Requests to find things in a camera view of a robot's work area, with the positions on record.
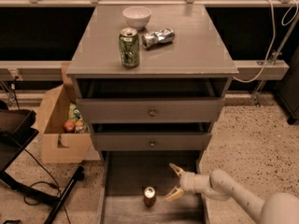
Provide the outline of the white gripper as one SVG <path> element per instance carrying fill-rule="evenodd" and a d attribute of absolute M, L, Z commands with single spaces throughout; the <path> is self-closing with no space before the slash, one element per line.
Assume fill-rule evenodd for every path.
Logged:
<path fill-rule="evenodd" d="M 169 166 L 179 177 L 180 188 L 173 187 L 170 192 L 164 196 L 166 202 L 172 202 L 181 198 L 185 192 L 191 194 L 207 194 L 210 191 L 211 185 L 208 175 L 185 172 L 181 167 L 176 166 L 174 163 L 169 163 Z"/>

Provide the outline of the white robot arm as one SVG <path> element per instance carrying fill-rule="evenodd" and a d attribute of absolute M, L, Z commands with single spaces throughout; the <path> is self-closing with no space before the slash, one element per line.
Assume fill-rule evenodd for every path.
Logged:
<path fill-rule="evenodd" d="M 299 198 L 296 196 L 278 192 L 263 200 L 221 169 L 210 175 L 199 175 L 174 163 L 169 166 L 179 178 L 179 187 L 173 187 L 164 197 L 167 202 L 177 200 L 185 193 L 203 194 L 222 202 L 232 198 L 256 224 L 299 224 Z"/>

